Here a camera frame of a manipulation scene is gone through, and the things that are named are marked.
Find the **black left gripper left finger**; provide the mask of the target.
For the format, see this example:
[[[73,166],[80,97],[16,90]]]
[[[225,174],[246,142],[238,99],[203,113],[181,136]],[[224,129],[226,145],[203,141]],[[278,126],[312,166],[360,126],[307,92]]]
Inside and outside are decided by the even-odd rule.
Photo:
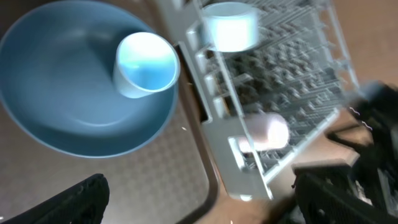
[[[108,203],[108,181],[94,174],[3,224],[100,224]]]

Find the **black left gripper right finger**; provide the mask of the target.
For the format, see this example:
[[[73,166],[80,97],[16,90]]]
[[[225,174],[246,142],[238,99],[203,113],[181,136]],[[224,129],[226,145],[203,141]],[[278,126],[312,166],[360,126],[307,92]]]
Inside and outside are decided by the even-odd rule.
[[[312,174],[298,176],[295,198],[309,224],[392,224],[386,212],[347,194]]]

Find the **pink cup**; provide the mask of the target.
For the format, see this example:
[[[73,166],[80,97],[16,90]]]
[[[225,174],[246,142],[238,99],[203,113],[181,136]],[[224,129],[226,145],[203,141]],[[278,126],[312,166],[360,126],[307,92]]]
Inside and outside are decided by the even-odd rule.
[[[256,151],[282,149],[288,145],[288,122],[277,113],[250,114],[244,118]]]

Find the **dark blue plate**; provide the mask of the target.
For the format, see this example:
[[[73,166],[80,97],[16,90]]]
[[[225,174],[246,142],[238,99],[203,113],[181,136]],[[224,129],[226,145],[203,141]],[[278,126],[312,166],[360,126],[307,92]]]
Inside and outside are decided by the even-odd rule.
[[[34,139],[65,154],[106,158],[144,147],[171,119],[178,83],[142,98],[117,91],[117,47],[136,32],[155,33],[101,1],[54,1],[25,13],[1,39],[5,109]]]

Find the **light blue cup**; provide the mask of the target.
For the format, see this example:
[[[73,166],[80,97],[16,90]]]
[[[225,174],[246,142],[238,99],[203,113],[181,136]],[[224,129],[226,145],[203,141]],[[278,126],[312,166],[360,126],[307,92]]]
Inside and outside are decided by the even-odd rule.
[[[116,51],[113,83],[127,98],[142,98],[173,87],[180,76],[180,59],[163,37],[136,32],[123,38]]]

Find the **light blue bowl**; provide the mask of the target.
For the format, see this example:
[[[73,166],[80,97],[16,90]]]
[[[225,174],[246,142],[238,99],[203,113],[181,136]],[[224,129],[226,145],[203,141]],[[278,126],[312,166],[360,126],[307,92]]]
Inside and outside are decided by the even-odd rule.
[[[203,8],[210,50],[242,52],[260,42],[259,13],[251,4],[218,2]]]

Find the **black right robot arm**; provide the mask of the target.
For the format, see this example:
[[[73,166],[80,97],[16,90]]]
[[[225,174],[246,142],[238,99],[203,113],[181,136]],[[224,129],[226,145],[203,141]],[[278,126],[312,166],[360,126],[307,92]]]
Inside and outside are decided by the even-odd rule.
[[[397,223],[397,87],[374,81],[346,104],[356,122],[325,137],[346,146],[353,164],[321,161],[293,168],[306,223]]]

